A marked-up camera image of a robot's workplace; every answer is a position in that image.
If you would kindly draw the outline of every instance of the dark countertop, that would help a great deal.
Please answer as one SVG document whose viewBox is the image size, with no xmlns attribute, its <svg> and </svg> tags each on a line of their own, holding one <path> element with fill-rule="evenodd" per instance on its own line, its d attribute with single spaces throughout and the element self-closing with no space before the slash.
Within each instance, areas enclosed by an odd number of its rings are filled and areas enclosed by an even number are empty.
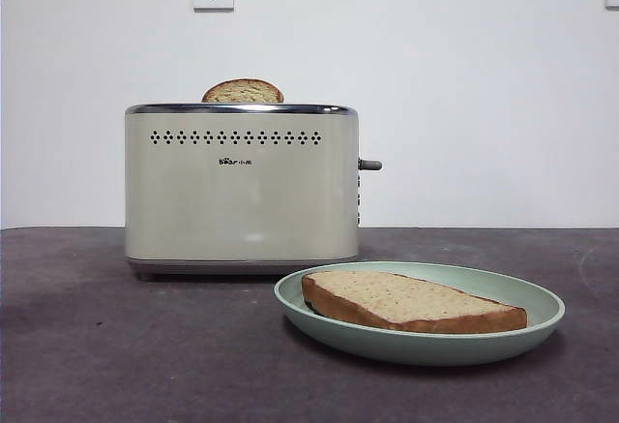
<svg viewBox="0 0 619 423">
<path fill-rule="evenodd" d="M 423 368 L 297 330 L 278 277 L 138 281 L 121 228 L 2 231 L 2 421 L 614 421 L 619 229 L 361 229 L 362 259 L 451 263 L 546 287 L 566 316 L 502 362 Z"/>
</svg>

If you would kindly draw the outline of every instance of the toaster base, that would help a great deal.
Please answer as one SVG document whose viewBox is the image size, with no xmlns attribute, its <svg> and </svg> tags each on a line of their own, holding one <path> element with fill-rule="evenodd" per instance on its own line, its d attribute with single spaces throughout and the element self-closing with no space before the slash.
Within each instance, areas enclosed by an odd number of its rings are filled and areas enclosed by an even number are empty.
<svg viewBox="0 0 619 423">
<path fill-rule="evenodd" d="M 139 279 L 148 279 L 154 274 L 287 275 L 313 266 L 357 261 L 358 256 L 316 260 L 126 260 Z"/>
</svg>

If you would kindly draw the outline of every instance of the toaster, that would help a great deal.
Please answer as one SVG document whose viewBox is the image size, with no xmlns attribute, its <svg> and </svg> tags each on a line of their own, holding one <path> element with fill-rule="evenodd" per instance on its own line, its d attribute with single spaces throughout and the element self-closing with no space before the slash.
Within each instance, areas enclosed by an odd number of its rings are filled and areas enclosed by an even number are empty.
<svg viewBox="0 0 619 423">
<path fill-rule="evenodd" d="M 285 274 L 359 253 L 358 116 L 166 104 L 125 114 L 126 258 L 139 276 Z"/>
</svg>

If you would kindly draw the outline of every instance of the toasted bread in toaster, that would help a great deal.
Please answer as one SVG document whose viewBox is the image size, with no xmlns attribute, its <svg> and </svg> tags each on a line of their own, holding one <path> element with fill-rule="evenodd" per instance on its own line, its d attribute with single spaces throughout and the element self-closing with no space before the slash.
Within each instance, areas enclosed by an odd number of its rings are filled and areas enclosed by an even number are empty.
<svg viewBox="0 0 619 423">
<path fill-rule="evenodd" d="M 202 102 L 279 104 L 283 102 L 283 94 L 273 84 L 261 79 L 230 79 L 206 91 Z"/>
<path fill-rule="evenodd" d="M 492 333 L 527 325 L 524 309 L 403 275 L 320 271 L 303 296 L 324 317 L 419 333 Z"/>
</svg>

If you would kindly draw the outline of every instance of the green plate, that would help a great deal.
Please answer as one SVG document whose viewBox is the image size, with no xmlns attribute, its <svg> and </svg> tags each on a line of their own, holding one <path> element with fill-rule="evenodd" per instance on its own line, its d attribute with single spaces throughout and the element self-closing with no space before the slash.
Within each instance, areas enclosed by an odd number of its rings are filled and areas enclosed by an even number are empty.
<svg viewBox="0 0 619 423">
<path fill-rule="evenodd" d="M 301 292 L 301 278 L 321 270 L 385 271 L 456 287 L 526 309 L 528 325 L 503 333 L 428 334 L 391 331 L 322 317 L 306 305 Z M 565 305 L 558 296 L 518 278 L 461 266 L 416 262 L 317 266 L 279 280 L 275 295 L 290 321 L 317 341 L 367 358 L 411 365 L 476 365 L 514 357 L 544 341 L 565 314 Z"/>
</svg>

